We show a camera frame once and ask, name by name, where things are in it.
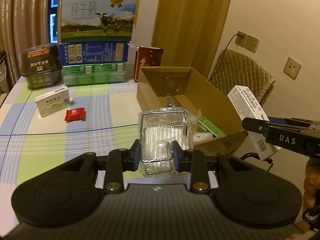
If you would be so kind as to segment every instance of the hand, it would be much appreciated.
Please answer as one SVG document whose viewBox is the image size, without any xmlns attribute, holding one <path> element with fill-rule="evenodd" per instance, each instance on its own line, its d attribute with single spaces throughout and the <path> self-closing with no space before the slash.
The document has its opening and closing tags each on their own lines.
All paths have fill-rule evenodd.
<svg viewBox="0 0 320 240">
<path fill-rule="evenodd" d="M 316 193 L 320 189 L 320 167 L 310 167 L 310 161 L 306 164 L 306 178 L 303 182 L 305 189 L 303 194 L 303 210 L 316 204 Z"/>
</svg>

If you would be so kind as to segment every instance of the wall socket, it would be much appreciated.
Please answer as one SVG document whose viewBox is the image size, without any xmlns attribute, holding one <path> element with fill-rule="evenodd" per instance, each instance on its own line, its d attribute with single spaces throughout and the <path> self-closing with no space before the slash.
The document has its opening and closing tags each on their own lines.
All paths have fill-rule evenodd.
<svg viewBox="0 0 320 240">
<path fill-rule="evenodd" d="M 248 38 L 248 35 L 246 33 L 240 32 L 240 31 L 238 31 L 238 33 L 244 35 L 244 37 L 242 38 L 242 37 L 237 36 L 236 37 L 236 45 L 241 46 L 241 47 L 244 48 L 245 43 L 246 43 L 247 38 Z"/>
<path fill-rule="evenodd" d="M 259 40 L 253 36 L 248 35 L 247 41 L 245 43 L 245 48 L 253 53 L 257 51 Z"/>
<path fill-rule="evenodd" d="M 283 72 L 286 73 L 293 80 L 295 80 L 297 78 L 300 68 L 301 64 L 289 57 L 287 63 L 285 64 Z"/>
</svg>

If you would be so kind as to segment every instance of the screw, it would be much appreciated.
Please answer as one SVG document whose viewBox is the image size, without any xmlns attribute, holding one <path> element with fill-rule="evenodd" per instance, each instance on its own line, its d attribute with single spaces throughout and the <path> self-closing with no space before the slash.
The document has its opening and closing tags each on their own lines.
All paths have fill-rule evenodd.
<svg viewBox="0 0 320 240">
<path fill-rule="evenodd" d="M 209 185 L 205 182 L 196 182 L 192 185 L 192 187 L 196 190 L 206 190 Z"/>
<path fill-rule="evenodd" d="M 105 188 L 107 190 L 118 190 L 121 188 L 121 184 L 118 182 L 109 182 L 106 184 Z"/>
</svg>

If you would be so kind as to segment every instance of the open cardboard box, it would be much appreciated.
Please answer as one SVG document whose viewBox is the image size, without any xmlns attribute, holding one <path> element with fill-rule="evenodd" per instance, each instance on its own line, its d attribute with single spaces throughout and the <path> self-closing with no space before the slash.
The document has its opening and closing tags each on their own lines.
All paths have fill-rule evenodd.
<svg viewBox="0 0 320 240">
<path fill-rule="evenodd" d="M 142 111 L 167 107 L 167 94 L 173 95 L 187 110 L 206 117 L 226 135 L 194 143 L 205 155 L 232 154 L 247 137 L 241 119 L 229 99 L 190 67 L 142 67 L 137 100 Z"/>
</svg>

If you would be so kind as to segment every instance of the checkered tablecloth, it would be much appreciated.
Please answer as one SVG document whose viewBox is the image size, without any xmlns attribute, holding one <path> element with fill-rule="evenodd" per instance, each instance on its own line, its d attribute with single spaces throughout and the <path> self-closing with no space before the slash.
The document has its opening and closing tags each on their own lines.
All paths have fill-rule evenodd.
<svg viewBox="0 0 320 240">
<path fill-rule="evenodd" d="M 62 86 L 30 90 L 21 77 L 0 108 L 1 236 L 18 223 L 10 202 L 17 185 L 88 151 L 99 156 L 129 148 L 138 137 L 141 109 L 133 80 L 71 87 L 71 107 L 41 118 L 35 97 Z M 66 123 L 66 110 L 77 107 L 85 108 L 86 120 Z M 101 172 L 98 187 L 103 179 Z"/>
</svg>

